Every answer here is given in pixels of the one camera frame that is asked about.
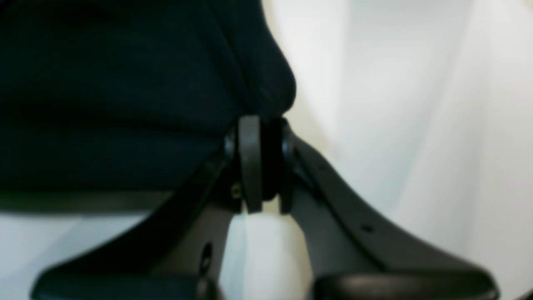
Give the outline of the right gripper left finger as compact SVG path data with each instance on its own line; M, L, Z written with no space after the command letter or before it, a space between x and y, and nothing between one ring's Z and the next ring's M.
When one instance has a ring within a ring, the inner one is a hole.
M223 300L229 226L262 210L261 122L240 118L209 157L143 222L38 277L33 300Z

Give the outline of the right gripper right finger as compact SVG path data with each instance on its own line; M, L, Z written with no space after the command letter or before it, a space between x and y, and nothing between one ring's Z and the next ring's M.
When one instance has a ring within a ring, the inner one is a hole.
M490 273L396 226L280 118L262 126L264 193L304 233L312 300L496 300Z

